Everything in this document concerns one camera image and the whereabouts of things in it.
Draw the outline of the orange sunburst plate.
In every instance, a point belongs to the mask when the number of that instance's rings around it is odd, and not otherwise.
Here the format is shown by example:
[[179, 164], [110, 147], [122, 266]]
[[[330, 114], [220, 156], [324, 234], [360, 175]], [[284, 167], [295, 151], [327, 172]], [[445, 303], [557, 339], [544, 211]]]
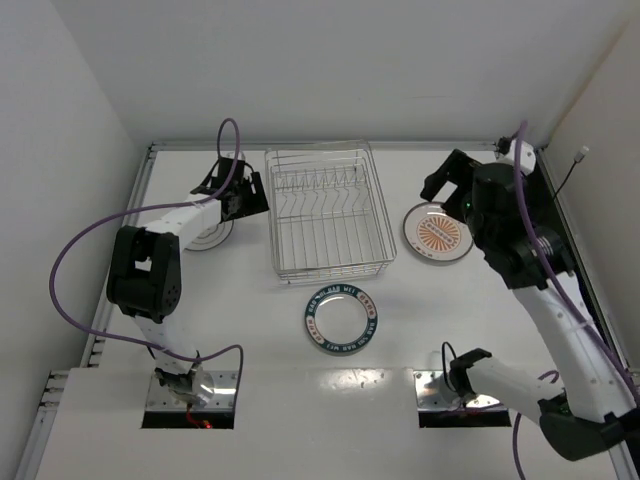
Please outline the orange sunburst plate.
[[402, 234], [407, 245], [432, 262], [456, 262], [473, 247], [468, 227], [449, 216], [441, 202], [423, 202], [404, 216]]

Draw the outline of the dark teal rimmed plate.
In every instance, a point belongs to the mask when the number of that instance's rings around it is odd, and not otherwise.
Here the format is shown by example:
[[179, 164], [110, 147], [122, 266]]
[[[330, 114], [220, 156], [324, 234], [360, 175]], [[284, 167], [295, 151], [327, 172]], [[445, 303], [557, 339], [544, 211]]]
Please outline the dark teal rimmed plate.
[[311, 296], [303, 321], [316, 348], [332, 356], [349, 356], [371, 342], [379, 325], [379, 312], [364, 290], [336, 283]]

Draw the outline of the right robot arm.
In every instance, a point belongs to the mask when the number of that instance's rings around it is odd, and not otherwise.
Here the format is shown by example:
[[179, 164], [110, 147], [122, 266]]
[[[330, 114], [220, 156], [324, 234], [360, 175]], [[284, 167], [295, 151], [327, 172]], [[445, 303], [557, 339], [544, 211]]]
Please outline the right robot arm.
[[431, 200], [450, 182], [445, 213], [466, 224], [474, 245], [525, 308], [561, 383], [520, 373], [476, 348], [449, 363], [442, 392], [470, 400], [489, 395], [539, 426], [564, 459], [582, 460], [639, 433], [639, 400], [588, 319], [566, 243], [524, 219], [525, 177], [507, 163], [482, 164], [455, 149], [424, 180]]

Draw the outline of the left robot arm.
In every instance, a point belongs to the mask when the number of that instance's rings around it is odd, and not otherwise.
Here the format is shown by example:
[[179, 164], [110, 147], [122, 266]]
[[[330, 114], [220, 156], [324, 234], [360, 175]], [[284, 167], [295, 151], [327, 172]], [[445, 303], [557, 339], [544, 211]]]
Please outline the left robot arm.
[[182, 294], [182, 254], [220, 225], [267, 210], [260, 174], [244, 157], [220, 156], [180, 206], [117, 232], [107, 299], [133, 319], [150, 344], [160, 386], [189, 406], [206, 406], [214, 384], [202, 355], [171, 317]]

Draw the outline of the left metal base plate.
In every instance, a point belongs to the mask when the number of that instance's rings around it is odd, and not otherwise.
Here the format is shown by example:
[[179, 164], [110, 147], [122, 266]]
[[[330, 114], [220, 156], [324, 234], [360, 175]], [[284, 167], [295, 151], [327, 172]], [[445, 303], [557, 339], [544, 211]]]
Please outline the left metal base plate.
[[193, 378], [191, 389], [171, 390], [161, 386], [152, 376], [145, 400], [147, 412], [176, 413], [188, 405], [196, 412], [227, 413], [233, 410], [237, 373], [234, 371], [201, 371]]

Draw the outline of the metal base plate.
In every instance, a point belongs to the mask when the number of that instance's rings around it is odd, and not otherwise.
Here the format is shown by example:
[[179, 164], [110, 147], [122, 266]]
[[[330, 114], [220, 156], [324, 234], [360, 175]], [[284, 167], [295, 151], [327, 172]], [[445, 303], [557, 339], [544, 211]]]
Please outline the metal base plate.
[[147, 412], [176, 413], [188, 405], [196, 412], [227, 413], [233, 410], [237, 373], [234, 371], [201, 371], [193, 378], [191, 389], [171, 390], [161, 386], [152, 376], [145, 400]]
[[502, 403], [491, 396], [462, 399], [445, 385], [441, 370], [414, 370], [413, 380], [419, 412], [480, 413], [506, 410]]

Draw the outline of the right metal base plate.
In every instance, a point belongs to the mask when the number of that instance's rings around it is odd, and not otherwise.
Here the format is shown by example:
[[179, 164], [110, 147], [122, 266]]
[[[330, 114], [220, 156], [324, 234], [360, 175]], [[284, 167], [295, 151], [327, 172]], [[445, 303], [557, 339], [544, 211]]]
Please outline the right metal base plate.
[[445, 385], [441, 370], [414, 370], [413, 380], [419, 412], [480, 413], [506, 410], [502, 403], [491, 396], [462, 399]]

